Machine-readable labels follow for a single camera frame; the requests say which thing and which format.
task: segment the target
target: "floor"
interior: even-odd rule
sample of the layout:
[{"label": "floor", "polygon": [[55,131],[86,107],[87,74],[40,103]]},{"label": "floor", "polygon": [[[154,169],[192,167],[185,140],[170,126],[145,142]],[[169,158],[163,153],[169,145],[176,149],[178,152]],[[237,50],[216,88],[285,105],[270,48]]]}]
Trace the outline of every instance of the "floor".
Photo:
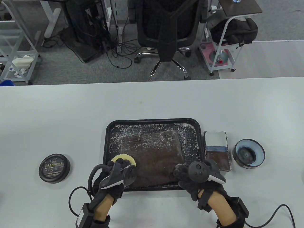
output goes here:
[{"label": "floor", "polygon": [[221,70],[220,79],[304,76],[304,40],[257,41],[245,45],[241,56],[236,71]]},{"label": "floor", "polygon": [[[275,4],[262,0],[257,0],[257,2],[263,9],[262,14],[253,18],[259,27],[257,40],[288,40],[304,37],[304,29],[301,29],[304,24],[304,1],[294,0],[292,4],[284,0],[278,0]],[[16,1],[15,3],[33,35],[37,30],[45,31],[48,20],[39,1]],[[50,5],[53,9],[60,6],[55,2],[51,2]],[[116,5],[118,19],[125,20],[127,1],[116,0]],[[64,27],[66,27],[66,22],[61,13],[53,35]],[[186,58],[177,53],[175,60],[187,69],[193,80],[219,79],[217,72],[213,77],[209,76],[202,56],[196,49],[201,34],[202,25],[199,27],[196,41],[190,47],[191,57]],[[127,25],[125,39],[131,40],[136,37],[136,25]],[[147,81],[151,69],[157,62],[157,58],[144,58],[140,64],[133,63],[128,69],[118,69],[110,64],[106,55],[83,64],[66,47],[43,48],[39,45],[37,49],[42,56],[42,63],[33,80],[35,85]],[[122,67],[129,65],[127,59],[111,58],[111,60],[115,65]],[[162,63],[154,80],[183,80],[183,73],[172,63]]]}]

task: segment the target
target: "forearm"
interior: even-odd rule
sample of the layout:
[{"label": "forearm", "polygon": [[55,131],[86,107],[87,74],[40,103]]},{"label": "forearm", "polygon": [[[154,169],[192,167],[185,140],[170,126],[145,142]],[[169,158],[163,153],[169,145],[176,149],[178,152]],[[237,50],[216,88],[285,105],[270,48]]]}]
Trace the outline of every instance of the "forearm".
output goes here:
[{"label": "forearm", "polygon": [[94,211],[94,219],[104,222],[107,218],[109,210],[114,202],[114,198],[107,194],[103,201],[98,205]]},{"label": "forearm", "polygon": [[[201,197],[203,191],[204,190],[202,190],[198,194],[199,198]],[[208,204],[216,213],[222,226],[228,226],[237,220],[237,216],[229,206],[224,196],[222,196],[221,194],[213,192],[213,194],[208,200]]]}]

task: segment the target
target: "brown shelf top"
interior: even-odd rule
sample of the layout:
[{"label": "brown shelf top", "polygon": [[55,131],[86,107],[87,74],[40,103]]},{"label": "brown shelf top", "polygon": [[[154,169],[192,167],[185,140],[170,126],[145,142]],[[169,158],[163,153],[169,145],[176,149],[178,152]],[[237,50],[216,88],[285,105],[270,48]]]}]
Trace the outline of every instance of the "brown shelf top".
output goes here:
[{"label": "brown shelf top", "polygon": [[263,12],[255,0],[242,0],[239,3],[234,3],[232,0],[219,0],[219,2],[228,17]]}]

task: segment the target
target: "white storage rack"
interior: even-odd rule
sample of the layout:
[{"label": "white storage rack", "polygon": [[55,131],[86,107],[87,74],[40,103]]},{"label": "white storage rack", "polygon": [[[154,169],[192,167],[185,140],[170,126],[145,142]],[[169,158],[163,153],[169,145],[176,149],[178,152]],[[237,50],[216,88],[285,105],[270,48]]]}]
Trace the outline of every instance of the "white storage rack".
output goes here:
[{"label": "white storage rack", "polygon": [[[221,6],[220,6],[220,3],[218,3],[216,9],[215,9],[215,6],[212,6],[212,0],[211,0],[211,3],[210,3],[210,6],[209,6],[209,9],[208,9],[208,12],[210,13],[214,13],[218,10],[222,10],[221,9]],[[238,16],[233,16],[233,17],[230,17],[226,24],[225,24],[225,27],[224,27],[224,30],[223,30],[223,33],[222,33],[222,36],[221,36],[221,39],[220,39],[220,42],[219,44],[217,45],[215,42],[213,42],[212,38],[211,38],[211,34],[210,34],[210,31],[207,29],[206,25],[207,23],[205,23],[204,25],[204,29],[203,29],[203,36],[202,36],[202,40],[198,46],[198,50],[201,52],[202,56],[203,56],[203,59],[208,67],[208,70],[210,71],[210,76],[213,76],[214,73],[213,71],[216,71],[216,70],[222,70],[222,69],[231,69],[232,72],[235,71],[235,62],[237,61],[240,53],[242,52],[242,49],[244,46],[241,46],[236,57],[234,58],[230,52],[229,49],[236,49],[239,47],[239,44],[231,44],[231,45],[224,45],[222,46],[222,43],[223,43],[223,40],[224,40],[224,35],[226,33],[226,30],[227,30],[227,27],[228,27],[228,24],[229,22],[232,20],[232,19],[235,19],[235,18],[238,18],[238,17],[248,17],[248,16],[255,16],[255,15],[258,15],[257,13],[256,14],[248,14],[248,15],[238,15]],[[216,51],[216,54],[215,54],[215,57],[214,57],[214,60],[213,60],[213,63],[210,63],[205,55],[204,55],[204,49],[206,47],[206,44],[210,44],[212,43],[213,45],[213,48],[214,50]],[[217,57],[219,55],[219,51],[222,50],[222,51],[225,51],[227,52],[229,58],[228,58],[228,64],[227,65],[221,65],[221,64],[218,64],[218,66],[216,66],[216,62],[217,62]]]},{"label": "white storage rack", "polygon": [[[1,4],[3,4],[11,14],[12,20],[0,21],[0,62],[5,65],[0,76],[0,80],[4,81],[9,79],[11,81],[25,81],[28,85],[31,85],[32,83],[30,82],[30,79],[37,63],[39,53],[23,31],[20,24],[16,21],[16,18],[8,6],[3,1]],[[20,44],[23,40],[26,40],[30,44],[30,50],[19,51]],[[25,55],[32,57],[34,61],[31,63],[30,68],[27,69],[27,73],[22,74],[12,61],[16,58],[22,58]],[[20,78],[14,75],[15,72],[9,71],[11,66],[18,72],[21,76]]]}]

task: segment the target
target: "round sponge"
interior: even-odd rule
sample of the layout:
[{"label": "round sponge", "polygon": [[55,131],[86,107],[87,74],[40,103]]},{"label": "round sponge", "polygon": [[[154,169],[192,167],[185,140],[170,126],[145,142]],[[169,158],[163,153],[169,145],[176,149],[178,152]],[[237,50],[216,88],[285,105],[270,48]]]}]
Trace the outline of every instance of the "round sponge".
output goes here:
[{"label": "round sponge", "polygon": [[123,160],[128,160],[131,163],[131,165],[135,165],[136,166],[134,158],[132,158],[130,155],[127,155],[127,154],[116,155],[114,158],[112,158],[112,161],[115,162],[119,158],[122,158]]}]

